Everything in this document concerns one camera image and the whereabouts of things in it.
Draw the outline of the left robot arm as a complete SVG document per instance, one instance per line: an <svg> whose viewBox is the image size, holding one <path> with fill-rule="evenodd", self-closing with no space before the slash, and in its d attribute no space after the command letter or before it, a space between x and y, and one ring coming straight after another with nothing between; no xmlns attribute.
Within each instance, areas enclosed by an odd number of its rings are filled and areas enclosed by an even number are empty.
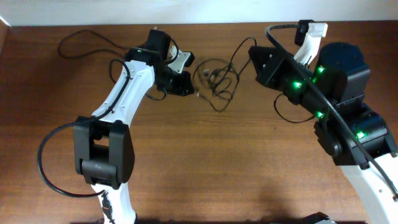
<svg viewBox="0 0 398 224"><path fill-rule="evenodd" d="M90 117L77 118L75 169L96 192L105 223L137 222L128 189L135 163L130 125L153 85L165 95L194 92L186 71L194 59L164 31L150 30L142 45L126 50L122 72L103 104Z"/></svg>

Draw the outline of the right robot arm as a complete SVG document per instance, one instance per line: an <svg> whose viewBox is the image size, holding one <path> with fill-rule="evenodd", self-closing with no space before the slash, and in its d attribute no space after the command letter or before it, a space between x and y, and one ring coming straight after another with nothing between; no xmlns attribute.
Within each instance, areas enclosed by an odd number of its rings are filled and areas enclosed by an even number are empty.
<svg viewBox="0 0 398 224"><path fill-rule="evenodd" d="M281 51L252 46L249 57L257 82L281 92L292 104L302 106L317 118L314 129L318 142L356 190L371 223L397 223L397 196ZM370 69L359 47L343 42L325 45L315 70L307 71L307 75L355 139L396 184L397 144L384 119L363 101Z"/></svg>

